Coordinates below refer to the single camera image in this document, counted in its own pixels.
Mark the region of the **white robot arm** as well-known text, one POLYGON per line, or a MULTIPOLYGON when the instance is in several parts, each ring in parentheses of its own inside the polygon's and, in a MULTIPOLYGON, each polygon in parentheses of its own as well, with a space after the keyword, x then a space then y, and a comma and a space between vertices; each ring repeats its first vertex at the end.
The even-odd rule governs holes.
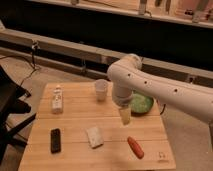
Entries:
POLYGON ((113 84, 112 100, 116 105, 128 106, 134 91, 160 100, 206 123, 213 148, 213 88, 145 73, 142 59, 135 54, 112 63, 107 76, 113 84))

